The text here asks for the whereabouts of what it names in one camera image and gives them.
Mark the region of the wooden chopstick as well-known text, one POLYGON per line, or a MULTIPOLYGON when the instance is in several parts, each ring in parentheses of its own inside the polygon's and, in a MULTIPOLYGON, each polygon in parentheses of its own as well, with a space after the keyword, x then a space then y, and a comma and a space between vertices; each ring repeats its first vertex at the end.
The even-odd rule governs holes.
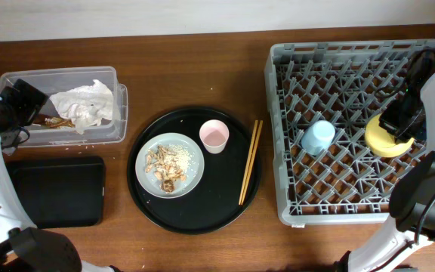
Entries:
POLYGON ((249 145, 249 149, 248 149, 248 156, 247 156, 247 160, 246 160, 246 164, 245 164, 245 172, 243 175, 243 179, 242 179, 242 186, 241 186, 241 191, 240 191, 240 195, 239 195, 239 201, 238 201, 238 205, 241 206, 242 205, 242 199, 245 193, 245 182, 247 181, 247 177, 248 177, 248 169, 249 169, 249 165, 250 165, 250 161, 251 161, 251 155, 252 155, 252 150, 253 150, 253 146, 255 143, 255 136, 258 130, 258 120, 255 120, 254 123, 254 127, 253 127, 253 131, 251 134, 251 141, 250 141, 250 145, 249 145))
POLYGON ((255 143, 254 143, 254 146, 253 146, 252 155, 251 155, 251 161, 250 161, 250 165, 249 165, 249 169, 248 169, 248 177, 247 177, 248 179, 245 182, 245 193, 244 193, 244 196, 243 196, 243 199, 242 199, 243 200, 242 201, 242 205, 244 204, 245 196, 247 194, 247 189, 248 189, 248 185, 249 185, 249 181, 251 179, 251 173, 252 173, 252 169, 253 169, 254 163, 255 163, 255 157, 256 157, 257 150, 258 150, 258 143, 259 143, 259 140, 260 140, 263 123, 264 122, 262 120, 258 120, 258 130, 257 130, 256 136, 255 136, 255 143))

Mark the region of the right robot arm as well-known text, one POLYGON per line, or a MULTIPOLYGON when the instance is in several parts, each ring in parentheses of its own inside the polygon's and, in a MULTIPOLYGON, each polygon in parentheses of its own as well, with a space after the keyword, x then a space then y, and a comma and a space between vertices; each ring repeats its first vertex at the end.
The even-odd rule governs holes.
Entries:
POLYGON ((334 271, 392 271, 410 255, 435 243, 435 48, 415 52, 402 92, 378 119, 378 127, 397 144, 417 139, 427 155, 400 178, 390 195, 389 216, 364 244, 346 252, 334 271))

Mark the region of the blue cup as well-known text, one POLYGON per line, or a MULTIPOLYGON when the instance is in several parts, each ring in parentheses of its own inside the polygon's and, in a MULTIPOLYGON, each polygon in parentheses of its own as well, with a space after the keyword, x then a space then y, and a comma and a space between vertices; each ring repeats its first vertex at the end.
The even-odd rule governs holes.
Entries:
POLYGON ((311 125, 301 139, 302 148, 312 156, 327 150, 335 137, 335 127, 328 121, 319 120, 311 125))

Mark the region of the pink cup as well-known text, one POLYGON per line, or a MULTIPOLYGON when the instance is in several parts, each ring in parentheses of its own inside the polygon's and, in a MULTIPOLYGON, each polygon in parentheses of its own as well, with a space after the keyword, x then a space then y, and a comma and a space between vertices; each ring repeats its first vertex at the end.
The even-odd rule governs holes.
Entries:
POLYGON ((226 124, 217 119, 203 123, 199 129, 199 138, 205 149, 212 154, 221 153, 229 139, 230 131, 226 124))

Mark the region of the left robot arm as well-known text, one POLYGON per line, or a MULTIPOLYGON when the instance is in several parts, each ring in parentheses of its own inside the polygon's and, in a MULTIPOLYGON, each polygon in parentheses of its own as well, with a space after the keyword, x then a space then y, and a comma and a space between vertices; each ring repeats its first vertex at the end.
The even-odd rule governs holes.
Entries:
POLYGON ((37 228, 25 212, 5 166, 3 152, 24 143, 22 134, 48 96, 18 79, 0 93, 0 271, 114 271, 83 261, 64 235, 37 228))

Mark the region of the yellow bowl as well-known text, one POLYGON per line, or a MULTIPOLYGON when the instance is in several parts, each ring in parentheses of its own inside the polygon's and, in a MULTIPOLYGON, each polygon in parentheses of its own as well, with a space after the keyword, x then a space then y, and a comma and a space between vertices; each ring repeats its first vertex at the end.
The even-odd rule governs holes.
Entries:
POLYGON ((368 148, 376 155, 392 158, 403 155, 414 143, 410 138, 407 142, 396 143, 394 137, 379 125, 381 114, 369 120, 365 129, 365 141, 368 148))

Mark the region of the white napkin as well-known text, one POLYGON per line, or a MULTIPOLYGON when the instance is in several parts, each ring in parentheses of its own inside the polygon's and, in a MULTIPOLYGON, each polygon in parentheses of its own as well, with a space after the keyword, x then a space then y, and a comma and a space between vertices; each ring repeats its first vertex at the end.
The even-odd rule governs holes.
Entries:
POLYGON ((79 134, 87 127, 101 125, 103 119, 113 118, 113 93, 99 80, 93 82, 50 96, 59 116, 69 119, 79 134))

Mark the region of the food scraps and rice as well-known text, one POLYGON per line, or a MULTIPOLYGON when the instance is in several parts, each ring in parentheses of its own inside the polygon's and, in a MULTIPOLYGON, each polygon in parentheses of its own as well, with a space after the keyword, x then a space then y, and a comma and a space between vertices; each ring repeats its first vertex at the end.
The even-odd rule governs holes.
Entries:
POLYGON ((152 172, 160 182, 160 190, 170 194, 187 179, 191 154, 182 145, 157 145, 154 149, 148 149, 145 160, 144 171, 152 172))

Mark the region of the grey plate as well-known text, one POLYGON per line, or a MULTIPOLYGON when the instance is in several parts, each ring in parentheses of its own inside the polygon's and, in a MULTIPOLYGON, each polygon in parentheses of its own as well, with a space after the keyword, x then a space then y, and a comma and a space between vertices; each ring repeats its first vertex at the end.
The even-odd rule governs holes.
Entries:
POLYGON ((151 138, 139 150, 134 164, 134 170, 139 184, 146 192, 153 196, 163 199, 175 199, 191 192, 200 182, 204 173, 205 161, 201 149, 191 138, 178 133, 165 133, 151 138), (160 182, 154 177, 153 173, 146 173, 145 156, 148 149, 154 149, 157 145, 182 145, 186 147, 190 154, 190 167, 187 171, 187 179, 177 185, 176 191, 167 194, 160 190, 160 182))

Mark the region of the brown gold snack wrapper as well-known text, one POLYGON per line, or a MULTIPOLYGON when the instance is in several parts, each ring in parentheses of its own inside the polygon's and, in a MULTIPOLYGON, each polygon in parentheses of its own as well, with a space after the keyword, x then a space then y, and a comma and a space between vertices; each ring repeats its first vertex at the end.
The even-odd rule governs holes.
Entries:
POLYGON ((34 118, 33 124, 42 125, 47 128, 74 128, 75 125, 70 119, 62 119, 56 116, 48 116, 44 114, 38 114, 34 118))

